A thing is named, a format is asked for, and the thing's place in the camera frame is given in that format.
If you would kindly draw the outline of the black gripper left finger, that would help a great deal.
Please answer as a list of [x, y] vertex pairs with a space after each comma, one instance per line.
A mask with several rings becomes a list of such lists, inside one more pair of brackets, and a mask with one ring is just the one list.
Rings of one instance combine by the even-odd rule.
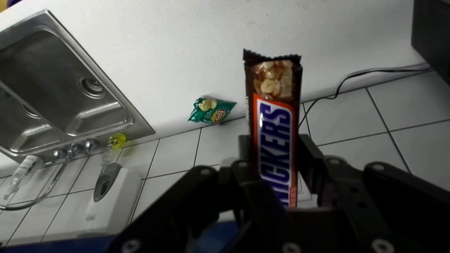
[[255, 168], [251, 140], [221, 168], [196, 165], [131, 224], [107, 253], [283, 253], [292, 219]]

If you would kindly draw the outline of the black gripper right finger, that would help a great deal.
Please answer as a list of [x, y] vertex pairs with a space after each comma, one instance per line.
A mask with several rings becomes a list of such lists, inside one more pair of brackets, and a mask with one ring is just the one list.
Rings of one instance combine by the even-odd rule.
[[354, 167], [299, 136], [300, 174], [317, 196], [293, 213], [303, 253], [450, 253], [450, 192], [387, 161]]

